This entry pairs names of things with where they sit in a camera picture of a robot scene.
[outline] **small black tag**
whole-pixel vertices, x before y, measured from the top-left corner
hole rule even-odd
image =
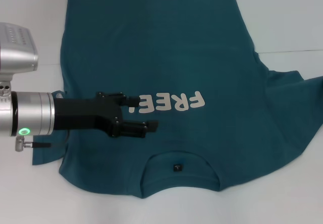
[[[174,172],[182,171],[183,166],[181,164],[174,164]]]

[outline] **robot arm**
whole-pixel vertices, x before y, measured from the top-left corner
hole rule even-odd
[[[50,93],[11,91],[13,75],[35,71],[37,65],[29,30],[0,23],[0,135],[17,136],[16,142],[23,143],[25,135],[50,135],[53,130],[99,129],[111,137],[142,138],[157,130],[158,122],[123,119],[121,107],[138,107],[139,97],[98,92],[93,99],[54,99]]]

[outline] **t-shirt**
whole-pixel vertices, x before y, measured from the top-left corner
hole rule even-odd
[[[189,186],[221,191],[297,158],[323,121],[322,78],[269,71],[236,0],[68,0],[64,97],[140,96],[126,120],[158,120],[146,138],[100,130],[36,137],[33,164],[96,193],[140,198]]]

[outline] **white surface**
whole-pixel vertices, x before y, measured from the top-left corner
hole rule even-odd
[[[258,52],[323,50],[323,0],[238,0]],[[59,51],[66,0],[0,0],[0,21],[31,29],[37,72],[16,75],[17,91],[62,89]],[[272,70],[323,75],[323,51],[265,53]],[[32,152],[0,138],[0,223],[323,223],[323,131],[286,167],[220,193],[172,188],[141,200],[77,189],[58,174],[60,161],[32,166]]]

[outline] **teal t-shirt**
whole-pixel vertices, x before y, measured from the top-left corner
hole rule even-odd
[[[269,71],[236,0],[68,0],[64,97],[141,97],[127,120],[158,120],[145,139],[99,130],[36,137],[33,163],[87,191],[145,198],[190,186],[220,191],[296,157],[323,123],[323,81]]]

